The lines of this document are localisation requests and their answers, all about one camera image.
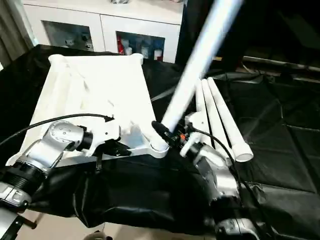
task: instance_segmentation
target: white pvc pipe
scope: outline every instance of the white pvc pipe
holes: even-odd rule
[[[207,72],[229,31],[243,0],[216,0],[203,25],[180,82],[162,119],[171,132],[186,111],[195,93],[196,83]],[[162,151],[168,146],[152,142],[152,147]]]
[[[225,127],[225,131],[230,140],[235,160],[238,162],[246,162],[251,160],[254,157],[254,154],[251,151],[250,146],[245,142],[244,138],[242,137],[241,132],[239,131],[237,124],[235,123],[235,120],[232,117],[212,77],[208,78],[208,84],[211,89],[211,93],[213,95],[216,107],[222,119],[223,125]]]
[[[228,140],[225,134],[224,127],[222,125],[218,109],[215,104],[214,97],[211,94],[210,88],[208,81],[206,79],[203,79],[201,81],[202,83],[202,89],[203,89],[203,94],[204,94],[204,100],[205,100],[205,105],[206,109],[208,112],[208,117],[209,117],[209,122],[210,122],[210,127],[212,131],[212,135],[215,136],[217,139],[219,139],[223,145],[227,148],[229,153],[232,155],[232,151],[229,147]],[[225,159],[228,159],[229,156],[226,153],[226,151],[221,147],[219,143],[216,141],[214,142],[214,148],[217,150],[222,156],[224,156]]]
[[[202,84],[200,79],[196,83],[196,88],[195,88],[195,107],[196,107],[196,111],[200,112],[202,115],[201,117],[203,122],[202,131],[209,133],[210,129],[209,129],[209,123],[208,123],[208,117],[207,117],[206,102],[205,102],[205,96],[202,90]],[[202,134],[201,142],[212,147],[211,138],[207,135]]]

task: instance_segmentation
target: white pipe fitting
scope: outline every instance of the white pipe fitting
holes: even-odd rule
[[[210,129],[209,129],[209,123],[208,123],[208,117],[207,117],[206,102],[205,102],[205,96],[202,90],[202,84],[200,79],[196,83],[196,88],[195,88],[195,107],[196,107],[196,111],[201,114],[201,120],[203,122],[202,124],[203,131],[206,133],[209,133]],[[202,134],[201,142],[212,147],[211,138],[207,135]]]
[[[225,145],[225,147],[227,148],[229,153],[231,153],[231,156],[232,156],[233,154],[232,154],[232,151],[231,151],[231,149],[229,147],[228,140],[227,140],[227,137],[226,137],[226,134],[225,134],[225,130],[224,130],[223,124],[221,122],[221,119],[220,119],[220,116],[219,116],[219,113],[218,113],[218,109],[217,109],[216,104],[215,104],[214,97],[211,94],[208,81],[206,79],[203,79],[201,81],[201,83],[202,83],[204,100],[205,100],[205,105],[206,105],[206,109],[207,109],[207,112],[208,112],[208,117],[209,117],[209,122],[210,122],[212,135],[215,136],[217,139],[219,139],[223,143],[223,145]],[[225,159],[229,159],[229,156],[226,153],[226,151],[216,141],[214,141],[214,148]]]
[[[250,146],[242,137],[241,132],[239,131],[234,118],[232,117],[223,97],[221,96],[221,93],[217,88],[215,81],[212,79],[212,77],[209,77],[207,81],[211,89],[215,105],[223,122],[225,131],[230,140],[235,160],[237,162],[246,162],[251,160],[254,157],[254,154],[251,151]]]

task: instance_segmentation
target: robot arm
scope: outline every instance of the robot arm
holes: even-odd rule
[[[0,240],[15,239],[23,224],[31,228],[37,226],[18,213],[26,210],[33,194],[57,166],[64,151],[85,149],[86,156],[90,156],[98,145],[117,140],[119,136],[120,131],[115,130],[114,125],[108,134],[99,135],[68,121],[52,123],[43,138],[35,141],[0,179]]]
[[[218,151],[202,143],[201,133],[192,131],[190,124],[202,130],[200,112],[185,118],[184,132],[173,134],[163,124],[153,121],[155,131],[171,148],[180,151],[198,170],[212,213],[217,239],[259,240],[258,231],[251,220],[240,216],[241,209],[238,183],[229,170],[227,159]]]

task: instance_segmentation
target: black fabric cover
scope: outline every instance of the black fabric cover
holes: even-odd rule
[[[0,140],[29,124],[45,82],[48,56],[94,55],[38,45],[0,71]],[[146,60],[142,66],[150,97],[176,85],[182,70]],[[254,159],[238,163],[279,239],[320,239],[320,85],[287,78],[228,73],[216,83]],[[161,120],[171,95],[152,103]],[[194,111],[194,103],[189,106]],[[1,148],[1,164],[17,152],[24,136]],[[197,171],[170,150],[149,155],[56,168],[34,196],[32,209],[77,216],[87,227],[103,222],[204,234],[209,209]],[[259,212],[248,194],[245,206]]]

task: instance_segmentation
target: table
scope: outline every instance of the table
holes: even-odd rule
[[[38,45],[0,72],[0,140],[29,124],[45,82],[48,56],[103,55]],[[146,60],[142,66],[150,97],[175,86],[182,69]],[[216,83],[254,159],[237,164],[279,239],[320,238],[320,86],[265,75],[226,73]],[[171,95],[152,103],[161,120]],[[188,111],[194,111],[192,102]],[[1,164],[19,151],[21,135],[1,149]],[[163,159],[120,158],[56,168],[31,208],[87,226],[103,222],[201,235],[208,213],[193,166],[170,150]],[[259,215],[250,197],[243,202]]]

